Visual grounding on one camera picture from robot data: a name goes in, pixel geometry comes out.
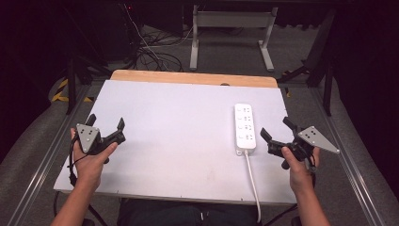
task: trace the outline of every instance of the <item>white table surface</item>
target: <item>white table surface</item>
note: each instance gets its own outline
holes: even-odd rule
[[[295,203],[282,158],[267,153],[264,127],[289,142],[292,131],[280,89],[105,82],[91,114],[102,137],[124,118],[126,141],[104,165],[97,194],[159,200],[255,203],[247,162],[234,146],[237,103],[253,109],[256,142],[249,157],[260,202]],[[68,159],[54,189],[70,192]]]

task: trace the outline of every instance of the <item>forearm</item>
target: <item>forearm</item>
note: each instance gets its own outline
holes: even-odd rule
[[[314,190],[297,192],[296,200],[301,223],[304,226],[328,226],[328,219],[323,212]]]
[[[94,191],[94,186],[81,184],[78,180],[52,225],[82,225]]]

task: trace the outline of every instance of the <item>white power strip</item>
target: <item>white power strip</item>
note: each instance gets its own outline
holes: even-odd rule
[[[251,105],[236,104],[235,117],[235,150],[238,155],[245,151],[253,153],[256,148],[255,127]]]

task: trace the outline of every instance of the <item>wrist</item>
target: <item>wrist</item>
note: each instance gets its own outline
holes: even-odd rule
[[[306,200],[312,197],[316,196],[316,193],[314,191],[314,188],[308,187],[308,188],[302,188],[302,189],[297,189],[294,190],[294,194],[296,196],[296,199],[299,200]]]
[[[75,189],[83,190],[91,194],[94,193],[97,187],[98,183],[94,181],[83,180],[83,178],[78,178],[75,185]]]
[[[291,183],[291,189],[296,195],[306,195],[309,193],[314,193],[313,183],[311,177],[298,178],[293,180]]]

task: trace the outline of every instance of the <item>triangular metal bracket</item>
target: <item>triangular metal bracket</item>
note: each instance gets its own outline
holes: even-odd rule
[[[76,129],[79,133],[82,151],[83,153],[88,153],[96,137],[100,134],[100,130],[84,124],[77,124]]]
[[[332,153],[340,153],[340,150],[331,144],[314,126],[302,130],[298,135],[311,146],[319,147]]]

